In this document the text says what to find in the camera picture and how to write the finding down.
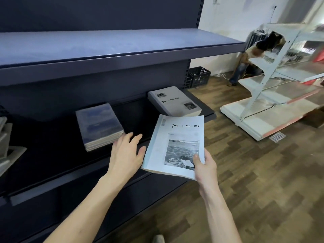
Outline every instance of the white shelving unit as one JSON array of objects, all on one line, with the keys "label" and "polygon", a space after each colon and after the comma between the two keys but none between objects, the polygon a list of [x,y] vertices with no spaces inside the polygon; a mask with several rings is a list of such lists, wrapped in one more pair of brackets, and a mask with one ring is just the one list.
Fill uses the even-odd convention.
[{"label": "white shelving unit", "polygon": [[320,107],[307,97],[318,93],[316,86],[303,82],[324,76],[324,61],[301,61],[281,65],[294,42],[323,41],[324,32],[313,32],[306,24],[266,24],[267,28],[285,38],[279,54],[265,52],[273,59],[251,58],[250,61],[264,71],[264,75],[241,79],[252,97],[221,107],[221,112],[257,141],[276,133],[298,121],[305,114]]}]

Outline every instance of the black cord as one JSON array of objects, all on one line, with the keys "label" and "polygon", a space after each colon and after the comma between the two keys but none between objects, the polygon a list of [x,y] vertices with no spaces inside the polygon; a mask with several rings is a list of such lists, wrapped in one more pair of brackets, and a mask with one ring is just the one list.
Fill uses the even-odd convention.
[{"label": "black cord", "polygon": [[271,18],[270,18],[270,23],[271,23],[271,19],[272,19],[272,16],[274,14],[274,11],[276,10],[277,6],[274,6],[274,9],[273,9],[273,12],[272,12],[272,15],[271,15]]}]

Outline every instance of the person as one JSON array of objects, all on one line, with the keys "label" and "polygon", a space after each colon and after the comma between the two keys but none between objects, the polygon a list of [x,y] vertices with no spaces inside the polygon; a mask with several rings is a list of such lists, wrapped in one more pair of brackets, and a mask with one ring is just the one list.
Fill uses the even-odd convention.
[{"label": "person", "polygon": [[267,50],[267,48],[268,46],[266,41],[259,41],[255,43],[253,46],[251,46],[250,48],[248,48],[244,52],[240,64],[234,71],[233,76],[229,79],[229,83],[227,84],[227,86],[236,86],[237,82],[241,79],[248,66],[251,66],[252,77],[260,75],[262,73],[262,70],[257,66],[255,66],[252,62],[250,62],[249,59],[263,57],[264,52]]},{"label": "person", "polygon": [[[114,142],[107,173],[78,207],[50,234],[44,243],[91,243],[118,192],[140,168],[145,155],[143,146],[136,154],[142,134],[123,134]],[[217,183],[217,165],[205,149],[205,164],[196,154],[193,158],[195,175],[204,199],[213,243],[241,243],[233,217]],[[164,243],[157,235],[154,243]]]}]

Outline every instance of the shoe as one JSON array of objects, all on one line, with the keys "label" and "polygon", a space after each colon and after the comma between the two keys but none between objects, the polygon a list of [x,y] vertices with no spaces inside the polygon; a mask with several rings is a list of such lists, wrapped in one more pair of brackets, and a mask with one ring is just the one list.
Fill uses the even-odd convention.
[{"label": "shoe", "polygon": [[154,236],[152,243],[165,243],[163,235]]},{"label": "shoe", "polygon": [[231,86],[236,86],[236,84],[232,84],[231,82],[227,83],[227,86],[231,87]]}]

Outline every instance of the stack of notebooks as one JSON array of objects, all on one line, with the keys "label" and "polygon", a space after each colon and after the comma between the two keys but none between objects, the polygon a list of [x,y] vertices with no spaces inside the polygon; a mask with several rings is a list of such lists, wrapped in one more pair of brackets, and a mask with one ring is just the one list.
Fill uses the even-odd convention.
[{"label": "stack of notebooks", "polygon": [[150,91],[147,98],[163,115],[195,117],[201,112],[201,108],[176,86]]},{"label": "stack of notebooks", "polygon": [[109,103],[75,113],[87,152],[113,143],[124,133]]},{"label": "stack of notebooks", "polygon": [[9,146],[12,123],[6,117],[0,117],[0,176],[26,151],[25,147]]}]

